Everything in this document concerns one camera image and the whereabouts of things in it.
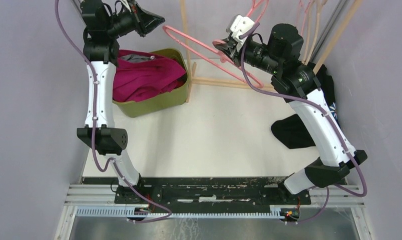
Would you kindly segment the magenta pleated skirt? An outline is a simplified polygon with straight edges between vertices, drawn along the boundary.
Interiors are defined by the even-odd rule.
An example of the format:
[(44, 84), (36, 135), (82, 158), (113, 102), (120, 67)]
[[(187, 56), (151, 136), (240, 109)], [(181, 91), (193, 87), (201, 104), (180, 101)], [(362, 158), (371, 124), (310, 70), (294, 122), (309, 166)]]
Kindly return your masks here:
[[(155, 60), (130, 63), (120, 57), (128, 54), (155, 56)], [(121, 49), (113, 81), (113, 100), (119, 103), (141, 102), (182, 85), (186, 70), (177, 60), (156, 53)]]

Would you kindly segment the pink wire hanger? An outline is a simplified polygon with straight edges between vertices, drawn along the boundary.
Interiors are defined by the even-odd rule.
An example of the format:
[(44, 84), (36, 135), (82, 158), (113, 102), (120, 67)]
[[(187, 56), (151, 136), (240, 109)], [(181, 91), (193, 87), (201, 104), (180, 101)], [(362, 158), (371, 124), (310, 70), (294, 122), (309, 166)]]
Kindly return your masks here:
[(307, 14), (312, 0), (299, 0), (296, 10), (295, 26), (301, 36), (303, 36)]

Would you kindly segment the beige plastic hanger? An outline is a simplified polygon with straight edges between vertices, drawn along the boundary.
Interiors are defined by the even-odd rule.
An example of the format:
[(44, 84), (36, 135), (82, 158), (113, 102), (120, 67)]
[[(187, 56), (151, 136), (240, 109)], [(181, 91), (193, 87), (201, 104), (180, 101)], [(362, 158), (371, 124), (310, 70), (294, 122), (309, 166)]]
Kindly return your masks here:
[[(319, 27), (320, 27), (320, 18), (323, 7), (326, 5), (328, 0), (310, 0), (306, 7), (306, 17), (307, 17), (307, 32), (305, 37), (305, 49), (302, 57), (302, 63), (304, 65), (308, 65), (311, 60), (313, 50), (317, 43)], [(315, 8), (315, 27), (314, 27), (314, 35), (312, 36), (312, 9)]]

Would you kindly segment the pink plastic hanger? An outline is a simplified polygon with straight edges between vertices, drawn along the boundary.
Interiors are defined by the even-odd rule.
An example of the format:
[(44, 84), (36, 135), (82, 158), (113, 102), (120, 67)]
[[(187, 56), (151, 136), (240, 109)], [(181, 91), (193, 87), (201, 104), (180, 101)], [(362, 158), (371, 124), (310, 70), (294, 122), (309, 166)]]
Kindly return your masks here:
[(262, 16), (264, 15), (268, 5), (269, 5), (269, 0), (252, 0), (250, 9), (249, 9), (248, 13), (246, 14), (246, 16), (251, 19), (254, 19), (253, 18), (254, 13), (256, 13), (262, 7), (261, 11), (259, 12), (259, 15), (255, 19), (255, 22), (259, 22), (260, 19), (262, 18)]

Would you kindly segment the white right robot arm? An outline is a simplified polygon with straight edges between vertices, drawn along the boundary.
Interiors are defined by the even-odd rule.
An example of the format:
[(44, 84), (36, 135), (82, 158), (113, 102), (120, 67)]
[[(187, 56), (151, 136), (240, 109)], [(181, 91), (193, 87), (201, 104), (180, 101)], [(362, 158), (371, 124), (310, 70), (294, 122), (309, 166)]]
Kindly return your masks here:
[(280, 97), (300, 117), (315, 143), (319, 157), (279, 183), (278, 199), (290, 204), (301, 191), (337, 186), (352, 169), (368, 158), (343, 134), (330, 112), (321, 84), (313, 70), (299, 60), (303, 38), (295, 26), (275, 25), (267, 43), (258, 43), (253, 35), (258, 23), (249, 19), (231, 23), (228, 36), (216, 48), (237, 67), (251, 65), (272, 75), (274, 97)]

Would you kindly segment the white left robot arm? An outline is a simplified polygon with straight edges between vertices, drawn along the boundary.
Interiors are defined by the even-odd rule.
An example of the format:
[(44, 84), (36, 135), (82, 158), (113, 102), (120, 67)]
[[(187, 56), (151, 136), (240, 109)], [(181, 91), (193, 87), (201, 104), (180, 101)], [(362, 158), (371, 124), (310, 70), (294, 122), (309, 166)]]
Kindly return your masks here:
[(118, 38), (136, 32), (145, 37), (165, 19), (144, 10), (135, 0), (122, 0), (122, 9), (112, 11), (101, 0), (84, 0), (80, 4), (83, 21), (83, 57), (89, 77), (89, 103), (84, 127), (77, 137), (92, 151), (99, 171), (112, 167), (119, 185), (129, 187), (127, 197), (141, 203), (146, 190), (139, 186), (140, 173), (126, 151), (128, 134), (116, 128), (113, 116), (113, 81), (118, 67)]

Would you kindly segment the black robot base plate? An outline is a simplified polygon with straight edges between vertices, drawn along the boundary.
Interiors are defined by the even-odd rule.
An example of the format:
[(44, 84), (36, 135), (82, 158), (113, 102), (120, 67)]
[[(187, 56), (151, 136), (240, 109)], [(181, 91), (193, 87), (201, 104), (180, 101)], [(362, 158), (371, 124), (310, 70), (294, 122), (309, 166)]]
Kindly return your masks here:
[(291, 194), (281, 176), (259, 177), (143, 177), (134, 193), (117, 177), (84, 177), (85, 185), (105, 185), (115, 195), (114, 203), (135, 205), (136, 215), (159, 214), (262, 214), (271, 206), (298, 210), (312, 204), (308, 188)]

